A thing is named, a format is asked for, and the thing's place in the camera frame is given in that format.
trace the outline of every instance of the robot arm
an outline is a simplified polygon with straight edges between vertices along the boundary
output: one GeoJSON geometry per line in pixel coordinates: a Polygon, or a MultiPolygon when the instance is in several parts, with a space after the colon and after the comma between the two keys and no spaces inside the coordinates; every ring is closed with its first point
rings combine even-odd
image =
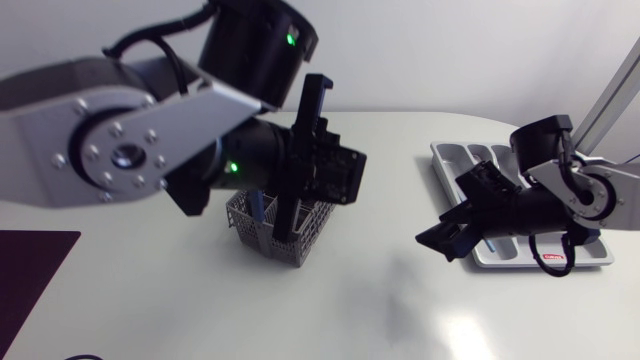
{"type": "Polygon", "coordinates": [[[286,241],[300,199],[354,202],[366,161],[327,131],[320,112],[333,84],[323,75],[307,75],[291,129],[254,117],[282,106],[317,41],[280,0],[210,0],[192,16],[131,33],[103,51],[108,58],[4,79],[0,199],[59,208],[166,189],[185,214],[199,215],[211,188],[269,190],[282,203],[274,236],[286,241]],[[211,17],[198,66],[162,40],[211,17]],[[166,58],[119,60],[143,40],[166,58]]]}
{"type": "Polygon", "coordinates": [[[583,159],[573,150],[569,117],[552,116],[511,135],[522,188],[503,176],[491,162],[481,162],[456,179],[467,200],[440,216],[441,223],[416,240],[452,261],[467,256],[483,238],[529,236],[538,265],[554,276],[574,266],[574,247],[595,241],[600,228],[640,230],[640,167],[603,159],[583,159]],[[544,264],[535,236],[561,236],[565,269],[544,264]]]}

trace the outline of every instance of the green led light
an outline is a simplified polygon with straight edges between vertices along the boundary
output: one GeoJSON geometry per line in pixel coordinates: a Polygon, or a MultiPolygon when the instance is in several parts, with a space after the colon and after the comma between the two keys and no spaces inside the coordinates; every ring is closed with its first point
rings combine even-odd
{"type": "Polygon", "coordinates": [[[296,39],[291,34],[287,34],[287,42],[291,46],[296,46],[296,39]]]}

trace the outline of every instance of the red label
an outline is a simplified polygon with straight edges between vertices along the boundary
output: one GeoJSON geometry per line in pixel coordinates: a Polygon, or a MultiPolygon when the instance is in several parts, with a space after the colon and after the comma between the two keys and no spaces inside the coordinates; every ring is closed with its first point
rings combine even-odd
{"type": "Polygon", "coordinates": [[[564,256],[557,254],[542,254],[542,258],[547,260],[562,260],[564,259],[564,256]]]}

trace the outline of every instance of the white tabletop surface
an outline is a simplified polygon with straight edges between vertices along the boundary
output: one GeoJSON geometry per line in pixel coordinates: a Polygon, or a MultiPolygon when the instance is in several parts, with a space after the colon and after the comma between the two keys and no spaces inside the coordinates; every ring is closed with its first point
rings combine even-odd
{"type": "Polygon", "coordinates": [[[57,211],[0,203],[2,229],[82,232],[6,359],[640,358],[640,234],[604,231],[614,264],[562,279],[447,263],[415,242],[448,208],[429,144],[507,143],[514,127],[324,115],[368,160],[358,201],[336,208],[300,269],[240,243],[231,191],[197,218],[166,194],[57,211]]]}

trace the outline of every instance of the wire mesh basket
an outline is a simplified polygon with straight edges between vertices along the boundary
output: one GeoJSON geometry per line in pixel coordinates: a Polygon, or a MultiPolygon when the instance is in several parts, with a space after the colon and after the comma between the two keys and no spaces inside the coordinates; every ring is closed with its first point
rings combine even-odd
{"type": "Polygon", "coordinates": [[[309,255],[311,246],[329,219],[335,204],[307,201],[300,204],[297,221],[290,235],[292,242],[283,243],[273,238],[273,224],[278,211],[278,199],[264,195],[265,220],[256,221],[251,216],[249,194],[237,192],[227,201],[229,227],[235,226],[240,241],[267,258],[300,267],[309,255]]]}

